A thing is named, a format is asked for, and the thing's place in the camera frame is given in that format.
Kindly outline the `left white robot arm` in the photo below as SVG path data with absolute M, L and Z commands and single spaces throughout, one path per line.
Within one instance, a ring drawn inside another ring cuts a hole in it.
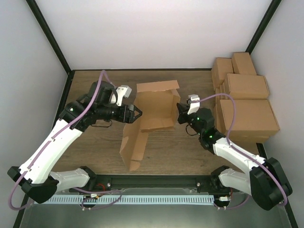
M 92 83 L 90 90 L 68 103 L 59 115 L 54 128 L 36 152 L 21 166 L 12 166 L 8 175 L 23 192 L 37 203 L 44 203 L 55 193 L 76 188 L 78 191 L 93 191 L 97 175 L 82 166 L 73 171 L 53 172 L 56 162 L 66 149 L 96 121 L 118 121 L 132 124 L 142 112 L 135 105 L 123 104 L 131 88 L 115 87 L 106 82 Z

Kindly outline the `brown cardboard box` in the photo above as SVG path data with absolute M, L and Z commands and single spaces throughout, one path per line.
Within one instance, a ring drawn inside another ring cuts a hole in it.
M 142 116 L 124 126 L 120 147 L 120 156 L 129 171 L 140 167 L 150 132 L 174 128 L 181 98 L 178 89 L 177 80 L 137 84 L 134 105 Z

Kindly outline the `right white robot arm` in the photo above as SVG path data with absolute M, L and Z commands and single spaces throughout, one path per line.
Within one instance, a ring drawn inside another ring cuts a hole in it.
M 177 109 L 178 123 L 191 127 L 205 150 L 240 169 L 235 171 L 222 166 L 213 171 L 211 185 L 214 190 L 236 189 L 251 196 L 264 210 L 287 204 L 293 190 L 278 160 L 254 155 L 231 142 L 215 128 L 210 109 L 182 103 L 177 103 Z

